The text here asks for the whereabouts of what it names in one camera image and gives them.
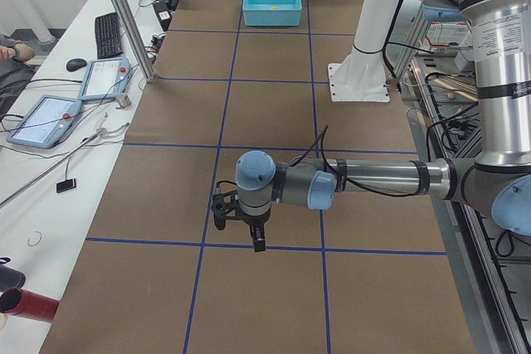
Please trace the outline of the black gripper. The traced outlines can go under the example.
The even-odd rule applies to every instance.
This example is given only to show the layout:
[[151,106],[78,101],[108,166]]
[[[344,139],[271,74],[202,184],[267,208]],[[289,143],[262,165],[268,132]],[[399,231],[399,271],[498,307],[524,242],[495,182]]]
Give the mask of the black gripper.
[[[266,250],[266,235],[263,224],[269,220],[270,208],[269,202],[259,206],[250,206],[243,201],[237,202],[236,218],[250,225],[250,234],[255,252]],[[215,213],[213,219],[214,225],[218,230],[226,229],[227,217],[223,212]]]

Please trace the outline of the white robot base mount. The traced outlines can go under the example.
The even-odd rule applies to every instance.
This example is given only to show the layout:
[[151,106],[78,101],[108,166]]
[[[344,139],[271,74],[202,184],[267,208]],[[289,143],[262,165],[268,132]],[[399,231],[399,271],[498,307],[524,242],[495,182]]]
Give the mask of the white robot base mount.
[[389,101],[382,54],[397,2],[363,0],[351,53],[328,65],[333,102]]

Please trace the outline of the person's hand on desk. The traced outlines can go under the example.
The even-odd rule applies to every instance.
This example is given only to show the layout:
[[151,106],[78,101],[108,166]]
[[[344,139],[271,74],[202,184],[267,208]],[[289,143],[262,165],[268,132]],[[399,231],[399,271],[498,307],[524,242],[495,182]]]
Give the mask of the person's hand on desk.
[[15,55],[17,54],[17,51],[9,46],[0,46],[0,60],[1,61],[8,61],[11,60]]

